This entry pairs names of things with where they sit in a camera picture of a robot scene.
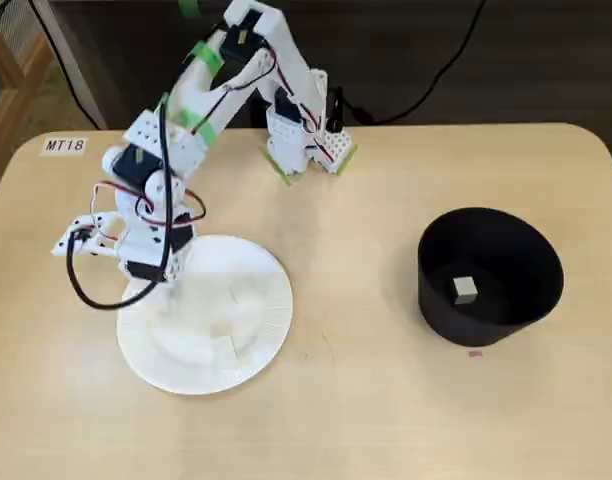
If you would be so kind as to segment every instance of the black cup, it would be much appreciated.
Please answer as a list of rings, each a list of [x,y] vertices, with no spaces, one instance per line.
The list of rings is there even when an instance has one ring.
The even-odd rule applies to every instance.
[[[419,242],[419,307],[453,343],[491,345],[548,315],[564,289],[562,264],[529,224],[489,208],[463,208],[431,223]],[[474,301],[456,304],[455,279]]]

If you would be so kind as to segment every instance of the beige table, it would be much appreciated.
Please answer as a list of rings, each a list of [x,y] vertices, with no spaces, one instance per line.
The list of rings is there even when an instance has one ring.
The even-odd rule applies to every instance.
[[[277,359],[225,394],[139,380],[115,314],[85,307],[49,254],[87,211],[119,132],[83,157],[24,145],[0,186],[0,479],[612,479],[612,160],[569,125],[355,129],[341,178],[288,188],[257,146],[223,135],[192,187],[204,233],[248,238],[285,265],[295,315]],[[416,247],[442,212],[519,215],[558,250],[561,303],[483,350],[432,333]],[[95,298],[126,284],[78,259]]]

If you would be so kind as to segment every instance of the white sticker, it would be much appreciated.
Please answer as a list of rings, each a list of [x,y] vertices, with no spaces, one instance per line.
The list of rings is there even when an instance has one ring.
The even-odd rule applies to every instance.
[[[86,143],[86,137],[48,137],[41,155],[83,155]]]

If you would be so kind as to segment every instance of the wooden frame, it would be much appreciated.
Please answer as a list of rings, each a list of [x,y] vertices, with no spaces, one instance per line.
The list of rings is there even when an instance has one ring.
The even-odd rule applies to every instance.
[[[0,35],[0,178],[14,153],[10,139],[28,115],[28,105],[53,58],[43,34],[38,34],[22,65],[18,65]]]

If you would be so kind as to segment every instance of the green tape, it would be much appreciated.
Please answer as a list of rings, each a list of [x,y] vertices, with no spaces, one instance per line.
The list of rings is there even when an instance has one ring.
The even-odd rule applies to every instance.
[[[177,3],[179,4],[182,16],[186,18],[199,18],[202,16],[202,12],[199,9],[199,0],[177,0]]]
[[[339,177],[339,176],[341,176],[342,173],[344,173],[344,170],[346,170],[346,167],[348,166],[348,162],[350,162],[351,159],[353,158],[353,156],[355,155],[355,153],[357,153],[357,149],[358,148],[359,148],[359,145],[355,145],[351,149],[351,151],[348,153],[348,155],[346,155],[346,158],[344,159],[342,164],[337,169],[337,173],[335,175],[337,175]]]
[[[159,106],[164,103],[164,101],[168,100],[168,92],[164,92],[162,93],[162,97],[159,99],[159,102],[157,103],[157,107],[155,108],[159,108]]]
[[[186,130],[190,130],[193,125],[197,125],[201,121],[201,117],[190,110],[180,110],[175,115],[169,118],[173,123],[176,123]]]
[[[186,130],[193,130],[196,125],[199,125],[204,120],[204,117],[190,110],[182,109],[170,117],[169,120]],[[199,133],[200,137],[202,137],[207,148],[212,147],[217,141],[217,134],[210,122],[205,122],[196,133]]]
[[[193,47],[190,53],[202,59],[213,77],[215,77],[224,66],[222,57],[201,40],[197,42],[197,45]]]
[[[266,160],[268,160],[270,165],[273,167],[273,170],[275,170],[277,173],[279,173],[279,176],[282,177],[282,180],[284,180],[284,183],[290,187],[291,186],[290,180],[288,179],[286,174],[282,171],[282,169],[279,168],[279,165],[277,165],[277,162],[275,162],[275,160],[273,160],[273,157],[270,156],[270,153],[268,153],[265,149],[263,149],[261,147],[260,147],[260,150],[264,154],[264,157],[266,158]]]
[[[201,135],[202,139],[204,140],[204,143],[208,148],[212,147],[217,141],[217,134],[215,133],[215,129],[210,124],[210,122],[205,122],[199,128],[198,133]]]

